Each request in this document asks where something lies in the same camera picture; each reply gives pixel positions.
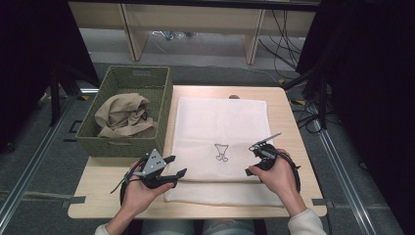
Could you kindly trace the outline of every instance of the wire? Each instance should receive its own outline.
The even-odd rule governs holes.
[[[278,75],[280,75],[281,77],[284,77],[284,78],[286,78],[286,79],[290,79],[290,80],[294,80],[294,79],[296,79],[295,77],[288,77],[288,76],[285,76],[285,75],[283,75],[283,74],[281,74],[280,72],[278,72],[278,70],[277,70],[277,66],[276,66],[276,64],[275,64],[275,62],[277,61],[277,57],[275,56],[274,57],[274,69],[275,69],[275,71],[277,72],[277,74]]]
[[[274,42],[275,44],[279,44],[280,42],[276,42],[275,40],[274,40],[274,38],[272,38],[272,36],[269,36],[269,39],[271,39],[271,41],[272,42]],[[290,48],[288,48],[288,47],[285,47],[285,46],[282,46],[282,45],[280,45],[280,47],[282,48],[282,49],[285,49],[285,50],[291,50]],[[292,52],[294,52],[294,53],[297,53],[297,54],[300,54],[301,52],[299,52],[299,51],[296,51],[296,50],[292,50]]]
[[[298,125],[298,127],[299,127],[299,129],[301,129],[301,128],[305,128],[309,133],[318,133],[318,132],[320,132],[322,129],[320,128],[320,129],[318,129],[318,130],[311,130],[310,129],[310,127],[309,127],[309,125],[314,121],[314,120],[316,120],[316,119],[318,119],[319,118],[319,115],[318,114],[315,114],[315,113],[313,113],[313,112],[311,112],[311,111],[308,111],[307,109],[308,109],[308,107],[309,107],[309,103],[307,103],[305,106],[304,106],[304,110],[302,110],[302,111],[300,111],[300,110],[297,110],[297,111],[293,111],[293,113],[299,113],[299,112],[302,112],[303,114],[308,114],[308,117],[304,117],[304,118],[302,118],[302,115],[303,114],[301,114],[301,116],[299,117],[299,119],[297,120],[297,125]],[[330,122],[330,123],[333,123],[333,124],[337,124],[337,125],[342,125],[340,122],[336,122],[336,121],[332,121],[332,120],[329,120],[329,119],[327,119],[327,116],[330,116],[330,115],[334,115],[335,114],[335,111],[334,110],[332,110],[332,111],[328,111],[327,113],[326,113],[326,115],[325,115],[325,121],[328,121],[328,122]]]
[[[280,55],[278,55],[277,54],[277,52],[273,52],[271,49],[269,49],[267,46],[265,46],[264,44],[263,44],[263,42],[260,40],[260,39],[258,39],[258,41],[259,41],[259,43],[269,52],[269,53],[271,53],[272,55],[274,55],[276,58],[278,58],[278,59],[280,59],[281,61],[283,61],[284,63],[286,63],[288,66],[290,66],[291,68],[293,68],[293,70],[295,70],[296,69],[296,66],[295,65],[293,65],[293,64],[291,64],[289,61],[287,61],[286,59],[284,59],[284,58],[282,58]]]
[[[286,25],[287,24],[287,18],[288,18],[288,12],[287,11],[284,11],[284,15],[285,15],[285,18],[284,18],[284,25]],[[299,50],[300,52],[301,52],[301,49],[300,48],[298,48],[292,41],[291,41],[291,39],[290,39],[290,37],[288,37],[287,36],[287,32],[286,32],[286,37],[287,37],[287,40],[291,43],[291,45],[293,45],[297,50]]]
[[[143,159],[140,159],[135,165],[134,165],[134,167],[131,169],[131,170],[129,170],[126,174],[125,174],[125,176],[124,176],[124,178],[122,178],[121,179],[121,181],[119,181],[119,183],[117,184],[117,186],[115,187],[115,189],[113,189],[113,191],[111,191],[110,192],[110,194],[112,194],[113,192],[115,192],[115,190],[119,187],[119,185],[121,185],[122,183],[126,183],[126,184],[128,184],[129,182],[131,182],[131,181],[136,181],[136,180],[138,180],[138,179],[131,179],[130,180],[130,178],[131,178],[131,176],[132,176],[132,174],[134,173],[134,170],[138,167],[138,166],[141,166],[145,161],[147,160],[147,158],[143,158]]]
[[[279,82],[270,74],[270,73],[268,73],[268,72],[266,72],[266,71],[261,71],[261,70],[251,70],[251,69],[245,69],[245,68],[241,68],[241,69],[243,69],[243,70],[246,70],[246,71],[254,71],[254,72],[259,72],[259,73],[265,73],[265,74],[267,74],[269,77],[271,77],[271,79],[272,80],[274,80],[275,82],[277,82],[278,84],[279,84]]]
[[[281,43],[281,40],[284,39],[287,47],[289,48],[289,55],[290,55],[290,58],[291,58],[293,64],[294,64],[294,61],[298,62],[296,57],[294,56],[291,48],[290,48],[289,40],[287,39],[288,38],[288,34],[287,34],[287,11],[284,11],[284,15],[283,15],[283,19],[284,19],[283,29],[281,29],[281,26],[278,23],[278,20],[277,20],[277,17],[275,16],[274,10],[272,10],[272,16],[274,17],[275,23],[277,23],[278,30],[280,31],[280,34],[281,34],[280,43]]]

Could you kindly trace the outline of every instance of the beige cloth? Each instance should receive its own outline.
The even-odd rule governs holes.
[[[98,137],[155,137],[157,123],[151,117],[142,118],[149,103],[138,93],[114,95],[95,114],[103,127]]]

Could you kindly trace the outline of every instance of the white sleeve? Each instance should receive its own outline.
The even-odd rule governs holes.
[[[110,233],[107,232],[107,229],[105,229],[105,225],[107,224],[101,224],[97,229],[95,230],[95,235],[110,235]]]
[[[288,222],[288,228],[292,235],[326,234],[320,218],[312,209],[296,214]]]

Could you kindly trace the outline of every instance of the drawn symbol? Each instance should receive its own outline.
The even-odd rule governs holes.
[[[229,145],[214,144],[214,147],[216,147],[217,151],[219,152],[219,156],[216,156],[216,158],[219,161],[228,162],[228,158],[225,157],[225,153]]]

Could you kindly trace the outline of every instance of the folded towel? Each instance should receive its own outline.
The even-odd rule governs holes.
[[[181,97],[167,175],[187,168],[168,202],[219,206],[282,206],[278,197],[247,176],[259,163],[249,148],[271,136],[264,101]]]
[[[283,207],[278,196],[257,183],[196,183],[181,181],[164,193],[168,202],[211,206]]]
[[[168,173],[187,168],[182,180],[258,181],[245,174],[259,162],[249,148],[270,135],[264,101],[181,97]]]

